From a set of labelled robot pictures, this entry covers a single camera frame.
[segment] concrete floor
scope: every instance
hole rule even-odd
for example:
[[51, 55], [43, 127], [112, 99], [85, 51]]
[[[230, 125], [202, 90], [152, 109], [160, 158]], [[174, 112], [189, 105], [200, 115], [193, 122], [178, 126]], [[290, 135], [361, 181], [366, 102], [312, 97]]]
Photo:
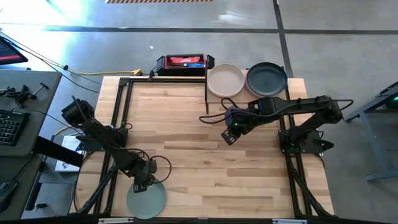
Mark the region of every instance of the concrete floor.
[[[197, 52], [214, 56], [216, 64], [232, 63], [239, 68], [258, 62], [280, 65], [285, 62], [278, 34], [45, 32], [40, 26], [15, 25], [276, 29], [272, 0], [167, 4], [53, 0], [29, 1], [23, 6], [14, 2], [3, 3], [5, 6], [0, 12], [3, 31], [52, 60], [81, 71], [141, 68], [148, 72], [161, 55]], [[394, 13], [398, 2], [395, 0], [279, 0], [279, 5], [285, 29], [398, 29], [398, 16]], [[397, 81], [398, 35], [287, 34], [286, 43], [293, 75], [305, 79], [309, 96], [330, 95], [355, 100], [354, 106], [344, 111], [345, 115]], [[35, 58], [29, 57], [29, 60], [19, 66], [51, 70]], [[65, 74], [85, 87], [100, 88]], [[97, 82], [102, 79], [99, 76], [90, 78]], [[93, 106], [98, 98], [97, 94], [82, 90], [63, 78], [49, 114], [61, 119], [60, 110], [72, 101], [65, 98], [68, 95], [88, 100]], [[50, 138], [60, 128], [61, 124], [48, 118], [40, 135]], [[364, 176], [377, 172], [378, 166], [361, 122], [340, 122], [322, 129], [324, 138], [336, 145], [325, 153], [326, 176], [335, 213], [344, 218], [396, 223], [398, 178], [365, 181]], [[48, 195], [64, 193], [67, 189], [70, 188], [46, 188]], [[54, 207], [60, 202], [68, 204], [68, 200], [60, 199]], [[59, 213], [59, 209], [53, 209], [47, 214], [26, 213], [24, 217]]]

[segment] keyboard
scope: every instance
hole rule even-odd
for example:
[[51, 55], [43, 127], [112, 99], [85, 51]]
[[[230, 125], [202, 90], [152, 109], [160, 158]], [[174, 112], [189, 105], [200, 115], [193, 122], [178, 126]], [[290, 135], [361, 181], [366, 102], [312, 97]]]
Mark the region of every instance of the keyboard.
[[15, 146], [29, 113], [0, 110], [0, 145]]

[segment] desk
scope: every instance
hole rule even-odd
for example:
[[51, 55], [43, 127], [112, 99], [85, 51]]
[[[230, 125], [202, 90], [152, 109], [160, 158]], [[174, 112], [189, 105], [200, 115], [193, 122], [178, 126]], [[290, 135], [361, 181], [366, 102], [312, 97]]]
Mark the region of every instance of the desk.
[[[95, 113], [103, 124], [111, 122], [118, 82], [119, 77], [104, 77]], [[303, 79], [289, 79], [289, 91], [292, 99], [307, 97]], [[158, 217], [293, 218], [285, 157], [277, 140], [279, 122], [258, 127], [228, 146], [220, 136], [225, 130], [223, 123], [208, 125], [198, 120], [206, 114], [204, 94], [202, 83], [134, 84], [127, 148], [165, 156], [173, 164], [173, 172], [164, 182], [167, 205]], [[224, 111], [219, 102], [210, 102], [209, 109], [210, 114]], [[296, 116], [296, 123], [308, 117]], [[98, 185], [102, 161], [103, 153], [96, 152], [83, 165], [76, 191], [79, 207]], [[157, 163], [155, 176], [163, 179], [168, 165], [163, 160]], [[303, 163], [308, 187], [333, 213], [321, 161], [304, 154]], [[112, 216], [131, 216], [126, 206], [131, 184], [132, 179], [119, 172]], [[298, 196], [304, 210], [299, 190]]]
[[[27, 100], [24, 103], [27, 108], [43, 113], [47, 113], [49, 110], [60, 79], [61, 75], [57, 72], [0, 70], [0, 88], [12, 86], [19, 91], [22, 88], [22, 84], [25, 84], [29, 87], [30, 91], [36, 91], [36, 89], [40, 87], [40, 82], [45, 83], [50, 88], [49, 90], [42, 90], [42, 92], [37, 94], [36, 100]], [[5, 96], [0, 97], [0, 109], [11, 110], [16, 107], [17, 105], [14, 103], [14, 99], [6, 98]], [[33, 149], [45, 116], [34, 111], [26, 112], [30, 113], [29, 121], [21, 133], [16, 146], [0, 146], [0, 151], [24, 150], [26, 147]], [[0, 182], [11, 180], [29, 158], [29, 155], [23, 157], [0, 157]], [[39, 171], [42, 158], [42, 155], [35, 155], [25, 169], [19, 174], [16, 179], [18, 183], [17, 190], [14, 192], [10, 206], [6, 211], [0, 213], [0, 220], [20, 219], [37, 172]]]

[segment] beige plate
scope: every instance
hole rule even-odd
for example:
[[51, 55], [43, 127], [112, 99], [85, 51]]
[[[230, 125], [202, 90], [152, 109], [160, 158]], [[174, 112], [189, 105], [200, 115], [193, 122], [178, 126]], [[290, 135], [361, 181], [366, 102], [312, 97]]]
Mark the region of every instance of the beige plate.
[[209, 90], [219, 97], [237, 95], [244, 86], [244, 75], [234, 65], [217, 65], [207, 77]]

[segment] wooden table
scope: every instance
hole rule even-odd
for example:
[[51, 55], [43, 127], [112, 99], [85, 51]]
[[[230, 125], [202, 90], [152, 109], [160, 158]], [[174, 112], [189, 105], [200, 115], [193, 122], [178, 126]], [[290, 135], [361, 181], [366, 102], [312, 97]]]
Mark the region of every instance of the wooden table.
[[[103, 124], [111, 122], [119, 78], [104, 77], [95, 113]], [[289, 79], [289, 91], [291, 99], [307, 97], [301, 78]], [[224, 123], [208, 125], [198, 120], [206, 114], [204, 94], [201, 83], [134, 84], [127, 120], [133, 128], [127, 148], [143, 149], [150, 156], [165, 156], [173, 164], [171, 176], [164, 182], [167, 205], [158, 217], [294, 217], [285, 158], [277, 141], [279, 122], [258, 127], [228, 146], [220, 135], [226, 129]], [[224, 111], [219, 98], [210, 94], [208, 99], [214, 102], [210, 103], [210, 114]], [[249, 101], [242, 96], [235, 100]], [[295, 121], [301, 124], [309, 116], [295, 116]], [[168, 164], [161, 159], [157, 162], [159, 170], [155, 176], [163, 179]], [[98, 185], [102, 163], [103, 153], [96, 152], [82, 167], [76, 191], [79, 207]], [[304, 154], [303, 164], [309, 189], [333, 213], [321, 161], [312, 154]], [[132, 179], [119, 172], [112, 216], [132, 216], [126, 206], [126, 194], [132, 183]], [[300, 190], [298, 196], [304, 211]]]

